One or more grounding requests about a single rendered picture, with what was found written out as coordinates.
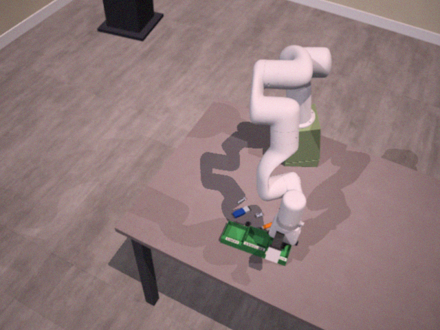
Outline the white and blue eraser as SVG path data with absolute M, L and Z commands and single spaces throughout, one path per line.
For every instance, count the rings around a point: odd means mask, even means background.
M 243 207 L 237 211 L 234 211 L 232 214 L 234 215 L 235 218 L 238 218 L 238 217 L 240 217 L 246 213 L 249 213 L 249 212 L 250 212 L 250 209 L 246 206 L 246 207 Z

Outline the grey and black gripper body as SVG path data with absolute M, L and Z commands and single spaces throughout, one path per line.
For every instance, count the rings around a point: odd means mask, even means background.
M 269 229 L 269 235 L 272 238 L 274 238 L 276 231 L 281 232 L 281 233 L 285 234 L 285 237 L 283 239 L 284 243 L 287 243 L 290 245 L 295 245 L 298 240 L 298 237 L 300 236 L 301 226 L 298 226 L 298 228 L 296 228 L 295 230 L 284 230 L 277 224 L 277 221 L 276 221 L 277 216 L 278 216 L 278 213 L 275 215 L 275 217 L 272 221 L 272 224 Z

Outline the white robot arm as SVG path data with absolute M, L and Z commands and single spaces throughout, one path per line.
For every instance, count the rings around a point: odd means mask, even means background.
M 304 225 L 306 198 L 295 172 L 270 175 L 298 150 L 299 129 L 313 124 L 310 80 L 326 78 L 329 71 L 328 48 L 298 45 L 286 47 L 279 60 L 258 60 L 253 67 L 250 119 L 253 124 L 270 126 L 270 147 L 258 163 L 256 187 L 263 201 L 282 198 L 276 221 L 284 230 Z M 286 89 L 286 98 L 264 96 L 264 89 Z

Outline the orange battery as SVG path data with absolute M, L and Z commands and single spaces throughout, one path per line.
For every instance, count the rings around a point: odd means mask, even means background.
M 266 228 L 269 228 L 269 227 L 271 226 L 271 224 L 272 224 L 272 222 L 271 222 L 271 223 L 268 223 L 268 224 L 266 224 L 266 225 L 261 226 L 262 230 L 264 230 L 264 229 L 266 229 Z

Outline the green bin labelled batteries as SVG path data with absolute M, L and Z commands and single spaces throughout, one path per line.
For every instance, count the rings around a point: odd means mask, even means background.
M 268 248 L 270 244 L 272 244 L 273 240 L 274 239 L 270 237 L 270 235 L 268 235 L 264 230 L 260 230 L 252 226 L 246 227 L 244 225 L 228 221 L 228 224 L 221 236 L 220 243 L 265 259 Z M 284 266 L 286 265 L 290 248 L 291 245 L 286 245 L 285 249 L 282 249 L 278 264 Z

